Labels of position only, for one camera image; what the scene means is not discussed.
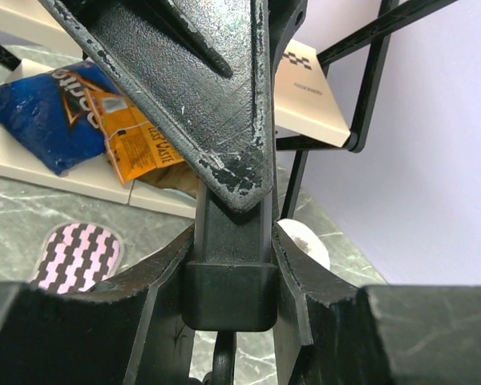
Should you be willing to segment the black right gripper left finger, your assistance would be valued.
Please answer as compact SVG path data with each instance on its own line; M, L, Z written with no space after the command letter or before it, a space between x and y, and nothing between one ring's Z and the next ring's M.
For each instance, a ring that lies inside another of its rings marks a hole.
M0 282L0 384L186 384L181 316L193 231L80 294Z

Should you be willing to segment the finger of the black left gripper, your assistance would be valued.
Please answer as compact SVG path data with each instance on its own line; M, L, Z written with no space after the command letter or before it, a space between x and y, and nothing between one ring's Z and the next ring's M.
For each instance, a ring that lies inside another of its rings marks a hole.
M290 39L305 20L307 0L270 0L270 60L277 68Z
M233 211L271 190L265 1L45 1L44 8Z

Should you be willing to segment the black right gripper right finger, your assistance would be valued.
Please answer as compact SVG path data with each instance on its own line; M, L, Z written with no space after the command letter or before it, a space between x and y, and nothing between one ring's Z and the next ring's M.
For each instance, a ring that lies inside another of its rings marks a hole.
M481 384L481 286L356 287L273 229L281 384Z

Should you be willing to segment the black padlock with keys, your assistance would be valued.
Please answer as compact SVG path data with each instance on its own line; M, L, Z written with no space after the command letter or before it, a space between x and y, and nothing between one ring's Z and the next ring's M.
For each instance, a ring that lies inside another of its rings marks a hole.
M183 320L217 333L206 384L231 384L236 335L262 332L277 320L277 267L272 263L272 195L235 213L198 184L192 256L184 267Z

